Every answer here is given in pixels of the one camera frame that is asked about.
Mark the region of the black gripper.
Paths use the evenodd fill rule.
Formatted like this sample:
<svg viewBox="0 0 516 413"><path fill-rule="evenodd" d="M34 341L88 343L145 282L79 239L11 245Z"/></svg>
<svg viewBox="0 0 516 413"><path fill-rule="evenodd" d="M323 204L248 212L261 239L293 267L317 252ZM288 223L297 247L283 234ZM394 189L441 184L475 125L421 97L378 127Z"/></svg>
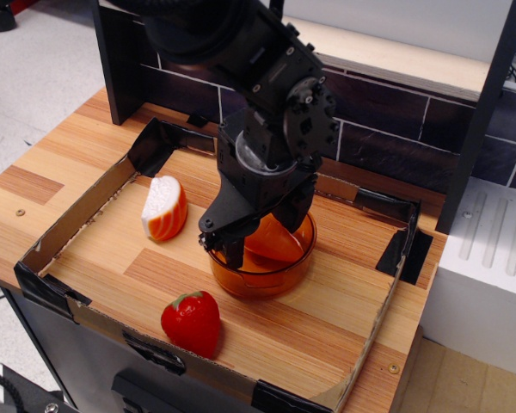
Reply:
<svg viewBox="0 0 516 413"><path fill-rule="evenodd" d="M304 221L315 194L321 155L293 156L282 129L253 115L231 115L218 127L220 190L199 221L200 244L243 266L244 240L272 214L290 233Z"/></svg>

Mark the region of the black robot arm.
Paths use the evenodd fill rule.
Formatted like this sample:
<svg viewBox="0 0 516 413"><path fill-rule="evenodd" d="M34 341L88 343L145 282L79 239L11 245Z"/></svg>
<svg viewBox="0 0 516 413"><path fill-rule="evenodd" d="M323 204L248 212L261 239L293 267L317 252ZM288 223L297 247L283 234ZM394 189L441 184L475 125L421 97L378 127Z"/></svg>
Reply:
<svg viewBox="0 0 516 413"><path fill-rule="evenodd" d="M338 131L321 61L282 5L259 1L121 1L139 15L151 45L169 62L204 68L246 102L218 129L220 190L199 222L200 244L243 265L245 240L272 214L288 231L314 196L321 152Z"/></svg>

